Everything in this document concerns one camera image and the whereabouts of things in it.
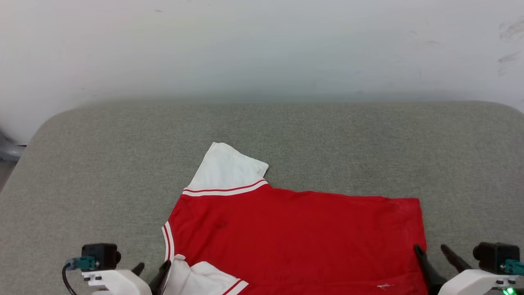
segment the white sleeve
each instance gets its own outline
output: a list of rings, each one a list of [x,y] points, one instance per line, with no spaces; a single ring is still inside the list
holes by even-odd
[[[163,295],[237,295],[248,283],[203,261],[189,267],[185,256],[171,260]]]
[[[264,180],[269,165],[241,154],[225,143],[213,142],[184,193],[228,191]]]

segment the black cable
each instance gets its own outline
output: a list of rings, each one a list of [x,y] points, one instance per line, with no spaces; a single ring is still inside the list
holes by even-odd
[[[71,295],[77,295],[77,293],[73,290],[73,288],[71,288],[71,285],[69,284],[69,281],[67,280],[67,276],[66,276],[66,269],[70,266],[71,264],[67,263],[62,268],[62,279],[64,280],[64,285],[67,288],[67,290],[69,291],[69,293],[71,293]]]

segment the gray fabric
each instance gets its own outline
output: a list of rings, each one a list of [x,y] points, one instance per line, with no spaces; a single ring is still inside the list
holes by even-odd
[[[0,192],[11,175],[16,162],[0,161]]]
[[[2,293],[67,294],[63,263],[95,242],[117,243],[119,266],[143,261],[151,279],[160,228],[213,141],[268,163],[274,187],[420,198],[447,277],[441,243],[471,264],[480,241],[524,246],[524,115],[509,107],[112,106],[52,118],[13,171],[0,195]],[[69,277],[87,293],[79,272]]]

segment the white trim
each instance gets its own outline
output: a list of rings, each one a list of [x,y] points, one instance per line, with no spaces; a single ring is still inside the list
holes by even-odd
[[[187,195],[191,197],[199,197],[199,196],[232,196],[237,194],[243,194],[247,192],[251,192],[256,190],[257,188],[268,184],[267,181],[261,181],[254,186],[246,187],[246,188],[239,188],[239,189],[233,189],[231,191],[204,191],[204,192],[190,192],[190,191],[183,191],[182,195]]]
[[[169,256],[169,259],[174,257],[174,241],[173,241],[173,233],[171,232],[171,227],[169,226],[169,221],[166,222],[166,229],[167,229],[167,236],[169,237],[169,244],[171,246],[170,251],[171,255]]]
[[[241,281],[238,283],[233,289],[231,289],[228,293],[225,293],[223,295],[237,295],[239,294],[244,288],[249,285],[246,281]]]
[[[166,254],[164,255],[164,261],[167,261],[169,259],[169,257],[167,257],[169,253],[168,251],[169,244],[167,243],[166,230],[164,229],[163,225],[162,225],[162,235],[164,236],[164,242],[166,243]]]

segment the small white logo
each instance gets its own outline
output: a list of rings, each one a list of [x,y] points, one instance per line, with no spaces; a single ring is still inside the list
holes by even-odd
[[[381,288],[382,290],[385,290],[387,287],[391,287],[391,286],[394,286],[394,285],[390,285],[390,284],[384,284],[384,285],[378,285],[377,287]]]

